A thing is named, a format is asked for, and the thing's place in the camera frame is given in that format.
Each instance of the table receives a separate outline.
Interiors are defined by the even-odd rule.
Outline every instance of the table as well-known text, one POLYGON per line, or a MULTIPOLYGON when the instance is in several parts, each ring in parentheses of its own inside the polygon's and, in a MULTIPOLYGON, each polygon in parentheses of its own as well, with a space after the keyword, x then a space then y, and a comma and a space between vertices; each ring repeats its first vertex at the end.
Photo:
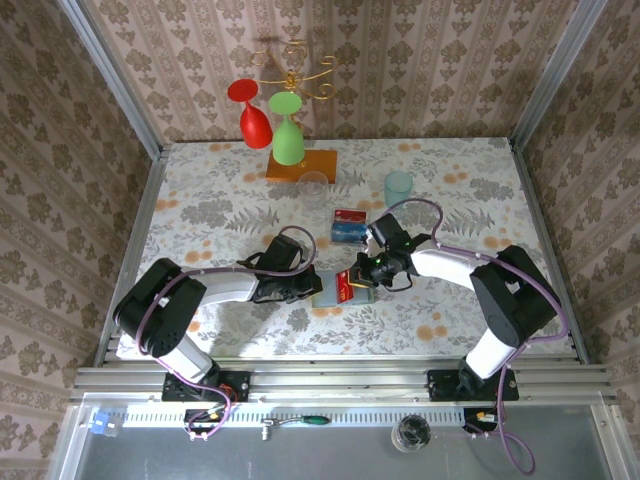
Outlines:
MULTIPOLYGON (((264 179, 268 150, 243 143, 174 145, 149 228, 138 276, 158 258, 186 267, 222 266, 263 251, 285 225, 311 231, 317 270, 342 270, 357 248, 329 242, 334 208, 385 209, 384 177, 405 170, 413 195, 442 205, 440 239, 495 253, 511 243, 527 250, 547 275, 513 155, 505 138, 319 140, 308 148, 338 151, 338 177, 320 212, 305 211, 295 184, 264 179)), ((408 205, 398 216, 410 234, 429 232, 435 213, 408 205)), ((302 235, 293 234, 305 241, 302 235)), ((419 278, 401 293, 376 291, 360 307, 311 309, 310 300, 202 307, 188 334, 214 358, 281 355, 462 356, 486 329, 475 294, 438 279, 419 278)), ((557 319, 544 329, 559 331, 557 319)), ((570 341, 536 344, 530 353, 572 353, 570 341)), ((123 335, 118 356, 138 359, 123 335)))

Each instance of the wallpaper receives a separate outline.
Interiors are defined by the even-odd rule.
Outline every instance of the wallpaper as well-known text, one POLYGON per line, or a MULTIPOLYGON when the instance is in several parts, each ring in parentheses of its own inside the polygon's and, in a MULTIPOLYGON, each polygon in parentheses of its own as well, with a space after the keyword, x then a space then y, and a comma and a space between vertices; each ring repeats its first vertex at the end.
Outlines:
POLYGON ((640 2, 610 0, 527 145, 591 357, 640 452, 640 2))
POLYGON ((0 478, 44 478, 149 162, 55 2, 0 1, 0 478))
MULTIPOLYGON (((335 97, 306 99, 312 138, 509 136, 576 0, 85 0, 159 138, 240 138, 242 77, 340 62, 335 97), (301 38, 300 55, 284 44, 301 38)), ((314 85, 305 85, 309 90, 314 85)), ((263 86, 256 104, 277 87, 263 86)))

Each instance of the gray floor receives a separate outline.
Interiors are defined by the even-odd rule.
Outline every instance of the gray floor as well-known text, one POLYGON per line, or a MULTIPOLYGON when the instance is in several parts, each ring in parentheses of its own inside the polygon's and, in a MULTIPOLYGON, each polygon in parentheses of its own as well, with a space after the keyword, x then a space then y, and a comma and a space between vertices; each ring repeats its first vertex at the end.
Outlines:
MULTIPOLYGON (((512 407, 508 429, 533 449, 535 479, 608 479, 590 411, 512 407)), ((423 450, 403 454, 389 428, 290 428, 263 442, 260 429, 227 428, 208 442, 179 429, 124 429, 116 438, 90 435, 78 479, 342 480, 521 479, 497 438, 469 440, 440 429, 423 450)))

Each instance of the green handle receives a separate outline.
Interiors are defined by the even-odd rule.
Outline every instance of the green handle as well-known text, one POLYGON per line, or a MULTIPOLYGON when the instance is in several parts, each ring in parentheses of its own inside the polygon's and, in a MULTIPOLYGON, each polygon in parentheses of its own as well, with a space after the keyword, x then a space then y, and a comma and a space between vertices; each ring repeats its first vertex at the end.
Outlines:
POLYGON ((331 419, 327 417, 321 417, 320 415, 304 415, 301 422, 308 423, 309 425, 326 425, 328 423, 331 423, 331 419))

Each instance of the red wine glass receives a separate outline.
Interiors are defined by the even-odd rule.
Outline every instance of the red wine glass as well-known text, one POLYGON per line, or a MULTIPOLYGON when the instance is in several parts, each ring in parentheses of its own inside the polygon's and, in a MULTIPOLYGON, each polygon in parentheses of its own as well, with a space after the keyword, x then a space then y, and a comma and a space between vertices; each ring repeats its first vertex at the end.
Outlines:
POLYGON ((250 78, 242 78, 233 82, 227 95, 234 102, 244 102, 245 109, 240 117, 240 130, 244 142, 249 148, 264 148, 271 143, 273 132, 269 119, 259 108, 249 103, 258 93, 258 84, 250 78))

